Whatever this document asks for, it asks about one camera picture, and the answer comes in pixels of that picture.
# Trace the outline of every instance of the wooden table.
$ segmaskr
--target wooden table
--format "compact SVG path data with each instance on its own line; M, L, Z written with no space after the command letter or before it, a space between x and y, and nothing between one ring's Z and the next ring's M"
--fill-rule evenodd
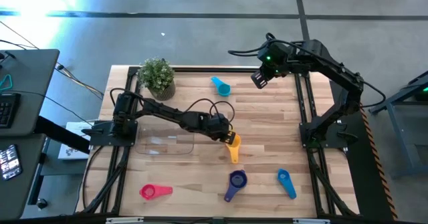
M125 86L128 67L112 66L100 112L101 120L112 119L113 105L109 92L112 88ZM294 77L274 79L264 89L258 90L250 75L203 72L175 74L177 91L171 100L165 102L166 105L185 110L199 98L227 100L233 105L236 114L232 124L242 139L239 163L231 164L229 151L223 143L213 142L200 134L195 135L194 149L190 154L144 154L141 146L138 147L136 143L130 153L120 215L316 216L308 159L300 143L300 111ZM211 76L217 76L231 85L230 97L224 98L216 93ZM316 109L321 115L333 105L330 85L328 79L321 74L311 74L311 81ZM148 90L143 90L141 94L152 98ZM208 112L210 106L208 102L200 102L192 110ZM220 104L218 108L226 117L231 118L232 111L228 105ZM154 120L153 117L144 116L138 121L140 127L144 128L148 126L148 122ZM106 181L111 152L112 147L104 148L90 168L85 186L88 203ZM325 152L332 186L349 208L357 213L358 206L344 153L336 149L326 149ZM297 192L296 199L291 200L278 182L279 168L290 172ZM247 186L240 190L230 203L226 203L223 197L227 190L229 173L241 169L247 174ZM174 193L146 201L138 192L148 183L172 186ZM320 183L319 185L323 207L327 210L324 189ZM114 202L115 192L114 185L108 210ZM79 210L82 210L82 199L78 203L77 211Z

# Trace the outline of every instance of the plant pot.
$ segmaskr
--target plant pot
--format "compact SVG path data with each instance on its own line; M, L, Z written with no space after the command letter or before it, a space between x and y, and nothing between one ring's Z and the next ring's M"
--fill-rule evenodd
M148 89L150 91L150 93L152 93L153 97L157 100L160 101L165 101L165 100L169 100L170 98L172 98L175 94L175 84L174 84L174 80L173 82L167 87L165 88L162 92L154 92L152 91L150 88Z

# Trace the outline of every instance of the concrete floor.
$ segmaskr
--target concrete floor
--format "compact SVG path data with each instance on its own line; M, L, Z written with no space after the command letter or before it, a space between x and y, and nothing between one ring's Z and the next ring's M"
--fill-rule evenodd
M428 15L428 0L303 0L311 15ZM81 81L103 91L113 64L139 64L158 56L173 64L259 65L255 58L236 58L229 49L252 49L264 34L301 40L299 19L222 18L67 18L41 17L48 10L127 13L270 13L298 14L296 0L0 0L0 10L14 8L22 17L0 17L7 25L42 48L61 51L60 62ZM320 21L309 20L311 38L321 40L331 55L387 96L428 69L426 21ZM0 26L2 39L25 43ZM11 49L0 45L1 49ZM48 96L85 119L98 117L101 102L54 73ZM377 102L373 91L364 91L363 104ZM42 115L65 124L78 119L46 101ZM374 140L387 173L402 168L403 156L386 112L370 117ZM426 222L427 176L392 180L389 185L400 220ZM41 197L51 205L37 212L26 208L24 217L71 213L79 177L52 177L43 184ZM64 187L52 192L46 187Z

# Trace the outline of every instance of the phone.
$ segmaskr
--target phone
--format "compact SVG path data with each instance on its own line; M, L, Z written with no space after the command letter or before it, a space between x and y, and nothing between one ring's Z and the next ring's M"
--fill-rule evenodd
M18 152L14 144L0 152L1 177L7 181L21 174L21 164L18 159Z

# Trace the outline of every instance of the white paper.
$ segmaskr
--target white paper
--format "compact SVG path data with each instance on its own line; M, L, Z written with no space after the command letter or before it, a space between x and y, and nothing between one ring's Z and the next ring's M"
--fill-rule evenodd
M66 125L66 129L74 134L80 135L86 140L90 140L91 137L82 133L82 129L91 128L88 123L85 122L68 122ZM73 148L68 147L66 144L61 144L60 153L58 154L58 158L62 160L80 160L87 159L88 154L75 150Z

